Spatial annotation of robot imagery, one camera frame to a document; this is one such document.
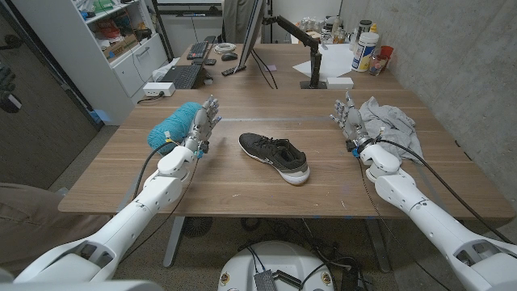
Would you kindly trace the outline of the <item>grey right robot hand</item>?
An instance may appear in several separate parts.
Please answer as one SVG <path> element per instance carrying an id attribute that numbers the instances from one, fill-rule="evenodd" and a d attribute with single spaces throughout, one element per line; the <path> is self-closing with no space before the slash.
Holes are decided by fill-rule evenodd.
<path id="1" fill-rule="evenodd" d="M 344 101 L 335 101 L 334 114 L 330 114 L 330 119 L 342 130 L 347 151 L 352 152 L 355 157 L 358 158 L 363 150 L 374 144 L 349 91 L 346 92 Z"/>

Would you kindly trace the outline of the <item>person's dark gloved hand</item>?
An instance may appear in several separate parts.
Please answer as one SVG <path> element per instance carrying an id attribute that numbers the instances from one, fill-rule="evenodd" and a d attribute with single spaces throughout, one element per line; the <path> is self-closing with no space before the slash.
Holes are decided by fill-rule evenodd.
<path id="1" fill-rule="evenodd" d="M 22 103 L 13 93 L 15 89 L 15 74 L 12 69 L 1 64 L 1 109 L 7 113 L 17 113 L 22 108 Z"/>

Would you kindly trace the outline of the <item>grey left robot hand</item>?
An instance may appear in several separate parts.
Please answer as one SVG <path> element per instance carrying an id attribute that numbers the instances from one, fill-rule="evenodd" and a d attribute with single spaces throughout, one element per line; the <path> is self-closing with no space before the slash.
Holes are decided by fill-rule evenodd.
<path id="1" fill-rule="evenodd" d="M 208 140 L 212 135 L 212 130 L 221 121 L 221 117 L 217 115 L 218 112 L 218 99 L 210 95 L 192 120 L 187 136 L 183 139 L 183 146 L 196 156 L 200 156 L 201 152 L 208 152 Z"/>

